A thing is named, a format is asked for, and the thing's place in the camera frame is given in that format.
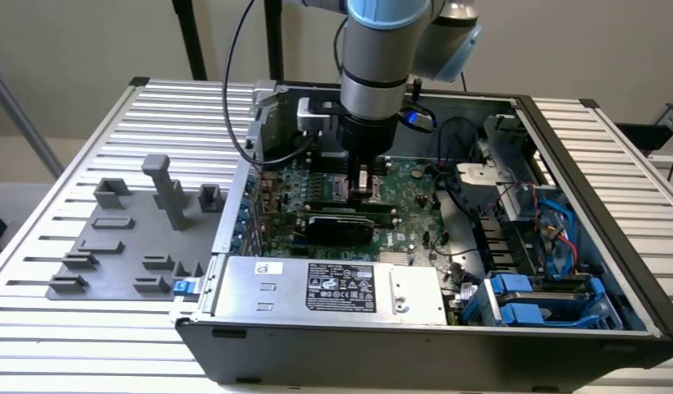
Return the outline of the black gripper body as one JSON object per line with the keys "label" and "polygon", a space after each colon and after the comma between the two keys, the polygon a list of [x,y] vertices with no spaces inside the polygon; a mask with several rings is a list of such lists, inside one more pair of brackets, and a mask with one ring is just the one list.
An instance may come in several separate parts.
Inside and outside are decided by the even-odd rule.
{"label": "black gripper body", "polygon": [[382,120],[366,120],[352,115],[339,118],[336,139],[348,158],[367,164],[386,153],[395,140],[396,116]]}

